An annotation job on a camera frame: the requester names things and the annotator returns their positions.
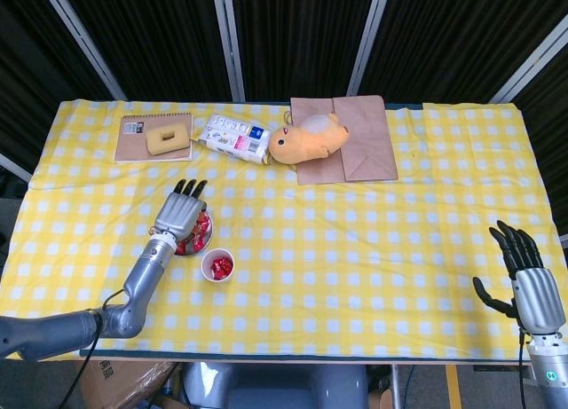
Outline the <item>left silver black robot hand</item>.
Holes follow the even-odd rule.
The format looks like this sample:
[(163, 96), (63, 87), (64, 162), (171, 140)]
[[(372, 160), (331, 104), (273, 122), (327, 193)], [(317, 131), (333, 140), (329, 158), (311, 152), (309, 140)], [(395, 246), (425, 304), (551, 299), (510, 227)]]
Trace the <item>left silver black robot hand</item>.
[(207, 183), (207, 180), (179, 180), (149, 230), (150, 234), (172, 235), (177, 243), (177, 255), (197, 254), (209, 243), (211, 218), (207, 203), (201, 199)]

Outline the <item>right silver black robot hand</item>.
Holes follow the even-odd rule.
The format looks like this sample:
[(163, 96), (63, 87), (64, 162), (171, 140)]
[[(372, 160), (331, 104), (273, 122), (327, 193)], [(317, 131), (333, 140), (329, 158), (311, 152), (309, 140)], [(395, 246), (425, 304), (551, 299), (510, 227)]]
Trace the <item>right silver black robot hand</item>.
[(474, 277), (478, 298), (485, 306), (515, 319), (526, 334), (559, 333), (566, 322), (564, 308), (555, 278), (542, 262), (535, 240), (501, 220), (496, 224), (489, 232), (501, 249), (513, 297), (509, 303), (491, 297), (481, 279)]

